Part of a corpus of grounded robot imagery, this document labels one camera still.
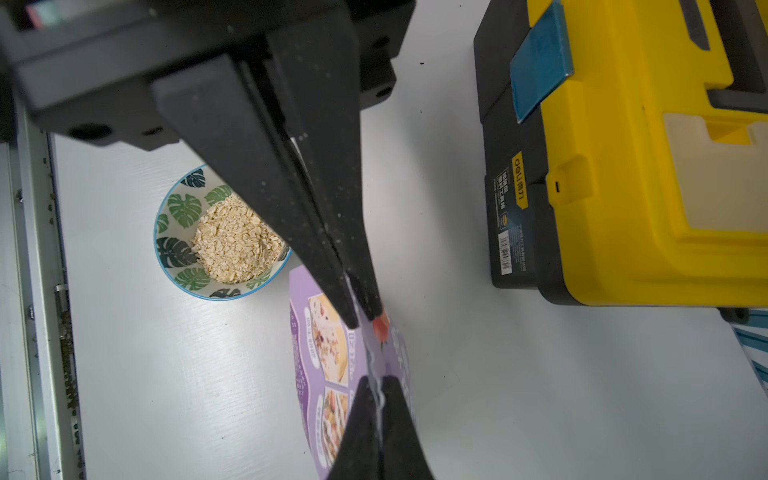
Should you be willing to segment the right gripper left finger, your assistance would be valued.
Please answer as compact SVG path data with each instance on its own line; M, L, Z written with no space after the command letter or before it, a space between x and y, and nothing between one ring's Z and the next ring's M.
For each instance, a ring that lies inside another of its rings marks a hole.
M378 408L367 376L360 379L339 451L327 480L380 478Z

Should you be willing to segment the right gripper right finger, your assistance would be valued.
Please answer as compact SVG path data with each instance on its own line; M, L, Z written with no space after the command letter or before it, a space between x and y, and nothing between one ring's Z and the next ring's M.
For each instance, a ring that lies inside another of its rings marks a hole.
M379 478L433 480L399 379L385 376L381 387L384 405L381 412Z

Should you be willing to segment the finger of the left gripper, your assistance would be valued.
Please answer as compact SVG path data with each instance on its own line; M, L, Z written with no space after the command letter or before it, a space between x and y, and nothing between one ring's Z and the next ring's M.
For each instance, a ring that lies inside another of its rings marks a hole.
M151 84L161 117L299 256L344 323L359 318L289 136L248 68L223 54Z
M383 312L363 220L358 36L346 8L326 8L268 35L278 98L297 138L322 246L333 253L334 305L348 321Z

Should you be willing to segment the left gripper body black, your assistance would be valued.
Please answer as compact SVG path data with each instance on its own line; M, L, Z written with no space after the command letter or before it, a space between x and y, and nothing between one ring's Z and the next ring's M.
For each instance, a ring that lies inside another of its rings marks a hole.
M152 151L178 141L153 81L332 8L329 1L72 1L43 23L33 1L1 5L1 73L44 131Z

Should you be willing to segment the purple oats bag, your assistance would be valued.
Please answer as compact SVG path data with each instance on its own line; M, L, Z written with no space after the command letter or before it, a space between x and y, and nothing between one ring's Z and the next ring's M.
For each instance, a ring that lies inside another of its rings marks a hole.
M326 479L362 377L398 378L413 419L410 362L402 331L388 315L371 332L348 328L304 266L290 272L289 287L301 418L315 468Z

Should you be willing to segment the green leaf pattern bowl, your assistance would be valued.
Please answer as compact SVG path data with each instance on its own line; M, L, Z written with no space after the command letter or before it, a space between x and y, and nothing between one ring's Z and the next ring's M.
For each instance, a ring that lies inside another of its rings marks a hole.
M233 190L209 166L201 165L178 180L156 215L156 258L166 277L185 293L203 300L228 301L255 293L283 270L292 251L283 243L274 262L254 278L235 283L210 276L193 250L200 219Z

